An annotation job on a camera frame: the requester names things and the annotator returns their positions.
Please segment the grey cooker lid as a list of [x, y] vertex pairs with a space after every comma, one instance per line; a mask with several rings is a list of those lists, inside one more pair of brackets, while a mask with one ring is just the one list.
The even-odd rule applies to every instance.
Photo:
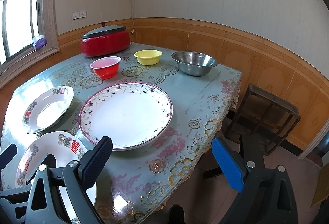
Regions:
[[101, 27], [85, 33], [82, 36], [82, 38], [88, 39], [88, 38], [104, 36], [112, 33], [122, 32], [126, 30], [126, 27], [121, 25], [106, 25], [105, 22], [102, 22], [101, 25], [102, 25]]

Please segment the red plastic bowl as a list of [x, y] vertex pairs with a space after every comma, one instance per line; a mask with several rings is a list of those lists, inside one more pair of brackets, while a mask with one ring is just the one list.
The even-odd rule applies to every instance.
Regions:
[[95, 60], [90, 64], [93, 72], [102, 80], [113, 78], [118, 70], [121, 57], [109, 56]]

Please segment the large floral rimmed plate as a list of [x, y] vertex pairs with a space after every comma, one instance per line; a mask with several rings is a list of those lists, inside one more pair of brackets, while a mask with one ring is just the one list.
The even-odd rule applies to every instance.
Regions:
[[172, 116], [173, 104], [165, 91], [149, 83], [124, 82], [90, 96], [80, 110], [78, 125], [91, 143], [108, 136], [114, 151], [125, 151], [153, 142]]

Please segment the white wall socket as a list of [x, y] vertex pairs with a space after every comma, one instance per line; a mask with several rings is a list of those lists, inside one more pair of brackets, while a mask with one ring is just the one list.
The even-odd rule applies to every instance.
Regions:
[[87, 17], [86, 10], [73, 12], [73, 20], [77, 20], [80, 18], [86, 18], [86, 17]]

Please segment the purple cloth on sill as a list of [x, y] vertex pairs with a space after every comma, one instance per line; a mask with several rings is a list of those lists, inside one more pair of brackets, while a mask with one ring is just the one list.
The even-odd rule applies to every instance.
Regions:
[[40, 50], [42, 47], [44, 47], [47, 44], [47, 40], [43, 35], [35, 36], [32, 38], [33, 40], [33, 46], [36, 51]]

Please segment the yellow plastic bowl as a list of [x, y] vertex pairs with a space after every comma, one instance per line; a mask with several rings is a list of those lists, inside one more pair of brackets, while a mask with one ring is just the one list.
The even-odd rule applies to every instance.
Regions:
[[146, 49], [135, 52], [134, 56], [141, 65], [155, 65], [160, 61], [162, 52], [154, 49]]

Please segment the window with frame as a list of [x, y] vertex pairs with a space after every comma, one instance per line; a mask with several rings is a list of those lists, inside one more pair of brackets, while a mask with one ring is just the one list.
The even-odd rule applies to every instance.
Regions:
[[[36, 51], [40, 35], [47, 44]], [[59, 51], [55, 0], [1, 0], [1, 87]]]

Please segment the white deep plate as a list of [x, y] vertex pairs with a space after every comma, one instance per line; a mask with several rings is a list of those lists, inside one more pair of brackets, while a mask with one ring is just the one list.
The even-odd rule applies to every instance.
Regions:
[[23, 114], [26, 134], [40, 133], [54, 126], [70, 107], [74, 90], [69, 86], [53, 87], [30, 103]]
[[17, 168], [16, 187], [27, 184], [26, 180], [48, 154], [55, 157], [56, 167], [64, 167], [70, 161], [79, 161], [86, 152], [83, 143], [67, 132], [55, 131], [42, 135], [25, 150]]

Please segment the red electric cooker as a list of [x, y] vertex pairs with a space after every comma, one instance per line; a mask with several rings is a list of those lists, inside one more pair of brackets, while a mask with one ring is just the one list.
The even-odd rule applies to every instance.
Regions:
[[130, 43], [129, 34], [126, 30], [101, 36], [83, 36], [81, 52], [86, 57], [109, 55], [127, 49]]

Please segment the dark wooden stool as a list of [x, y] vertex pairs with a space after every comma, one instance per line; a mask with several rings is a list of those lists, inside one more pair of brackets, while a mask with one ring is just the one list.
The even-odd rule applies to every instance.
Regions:
[[270, 155], [293, 131], [301, 119], [297, 106], [256, 85], [249, 84], [236, 113], [224, 132], [228, 138], [238, 119], [251, 122], [250, 136], [261, 136], [264, 154]]

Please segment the floral blue tablecloth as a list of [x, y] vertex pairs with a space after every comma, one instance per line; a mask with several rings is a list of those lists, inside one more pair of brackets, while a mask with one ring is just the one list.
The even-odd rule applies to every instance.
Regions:
[[76, 55], [22, 83], [6, 110], [1, 147], [14, 143], [18, 152], [2, 172], [5, 189], [21, 181], [24, 152], [44, 135], [28, 133], [23, 115], [41, 94], [69, 86], [74, 98], [52, 126], [62, 146], [69, 133], [92, 149], [108, 136], [113, 153], [97, 180], [96, 209], [105, 223], [141, 223], [165, 205], [210, 149], [230, 107], [237, 103], [241, 72], [218, 64], [202, 77], [180, 71], [172, 51], [162, 50], [156, 65], [143, 66], [132, 43], [119, 53], [117, 74], [100, 79], [92, 60]]

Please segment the stainless steel bowl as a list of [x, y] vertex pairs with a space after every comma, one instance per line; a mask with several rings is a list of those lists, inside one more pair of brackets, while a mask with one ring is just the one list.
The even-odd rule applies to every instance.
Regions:
[[207, 54], [194, 51], [177, 51], [172, 54], [181, 72], [195, 77], [205, 76], [218, 65], [218, 61]]

